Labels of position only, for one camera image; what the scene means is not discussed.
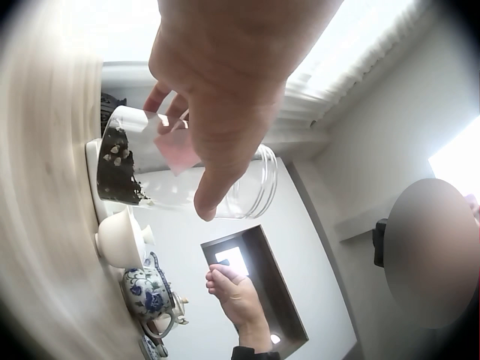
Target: curtain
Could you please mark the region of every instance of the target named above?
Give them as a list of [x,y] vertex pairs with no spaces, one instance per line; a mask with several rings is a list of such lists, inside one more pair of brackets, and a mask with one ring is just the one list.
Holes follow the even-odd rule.
[[420,0],[345,0],[289,77],[280,122],[307,128],[321,119],[413,29],[427,5]]

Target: white gaiwan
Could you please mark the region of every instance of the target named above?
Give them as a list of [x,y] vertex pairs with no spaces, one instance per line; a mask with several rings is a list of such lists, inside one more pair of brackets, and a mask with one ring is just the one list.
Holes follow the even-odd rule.
[[145,243],[155,243],[150,226],[141,230],[130,206],[100,223],[95,242],[98,254],[120,269],[143,269]]

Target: black sleeve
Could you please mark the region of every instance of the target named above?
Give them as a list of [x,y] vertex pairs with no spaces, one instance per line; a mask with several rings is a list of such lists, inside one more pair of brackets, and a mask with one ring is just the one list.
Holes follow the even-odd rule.
[[280,360],[280,354],[277,352],[255,354],[252,348],[236,346],[233,348],[232,360]]

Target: clear glass jar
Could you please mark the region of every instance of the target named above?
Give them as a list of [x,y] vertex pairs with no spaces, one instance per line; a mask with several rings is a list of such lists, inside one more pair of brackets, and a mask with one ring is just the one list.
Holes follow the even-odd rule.
[[[179,167],[185,160],[187,164]],[[194,211],[193,197],[204,172],[198,161],[187,121],[120,106],[100,145],[98,196],[145,208]],[[245,174],[217,207],[216,217],[259,217],[270,206],[276,185],[275,154],[260,145]]]

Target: hand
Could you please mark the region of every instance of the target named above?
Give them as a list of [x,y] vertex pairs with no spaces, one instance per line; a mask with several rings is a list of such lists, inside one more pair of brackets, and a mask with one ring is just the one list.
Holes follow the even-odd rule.
[[211,265],[205,278],[208,292],[220,300],[225,315],[236,325],[239,345],[256,353],[270,351],[270,330],[252,281],[220,264]]
[[310,51],[341,0],[158,0],[162,21],[149,60],[158,80],[144,110],[187,109],[193,147],[205,165],[198,215],[216,206],[246,171],[272,124],[288,76]]

